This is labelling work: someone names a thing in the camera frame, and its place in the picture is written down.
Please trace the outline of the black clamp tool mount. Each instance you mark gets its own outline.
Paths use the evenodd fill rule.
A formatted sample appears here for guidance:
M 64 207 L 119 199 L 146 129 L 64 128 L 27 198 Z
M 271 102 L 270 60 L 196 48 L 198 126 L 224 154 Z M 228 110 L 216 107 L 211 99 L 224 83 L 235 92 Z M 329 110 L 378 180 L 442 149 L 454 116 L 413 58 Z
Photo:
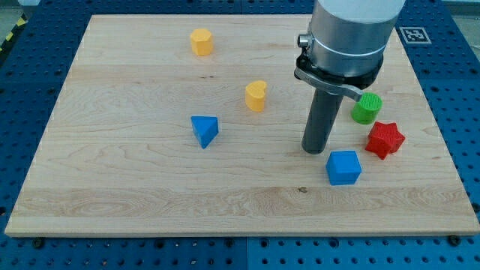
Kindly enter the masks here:
M 367 73 L 360 76 L 340 76 L 315 66 L 308 56 L 302 53 L 295 60 L 294 76 L 316 89 L 360 101 L 364 94 L 363 90 L 374 83 L 382 64 L 383 57 L 380 58 L 375 68 Z

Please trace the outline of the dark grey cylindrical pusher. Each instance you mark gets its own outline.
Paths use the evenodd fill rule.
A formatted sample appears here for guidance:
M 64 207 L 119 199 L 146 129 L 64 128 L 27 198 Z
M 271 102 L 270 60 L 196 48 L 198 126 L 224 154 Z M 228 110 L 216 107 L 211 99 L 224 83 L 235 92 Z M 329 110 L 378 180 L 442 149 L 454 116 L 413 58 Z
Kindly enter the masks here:
M 342 100 L 341 95 L 316 89 L 301 141 L 307 153 L 318 155 L 323 152 Z

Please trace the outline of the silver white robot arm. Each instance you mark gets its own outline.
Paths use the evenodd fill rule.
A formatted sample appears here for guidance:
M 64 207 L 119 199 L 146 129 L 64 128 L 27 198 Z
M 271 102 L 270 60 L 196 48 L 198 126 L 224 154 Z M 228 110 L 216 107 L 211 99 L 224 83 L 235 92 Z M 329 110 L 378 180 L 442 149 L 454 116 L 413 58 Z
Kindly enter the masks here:
M 323 152 L 343 98 L 360 101 L 383 65 L 405 0 L 316 0 L 294 76 L 315 88 L 302 148 Z

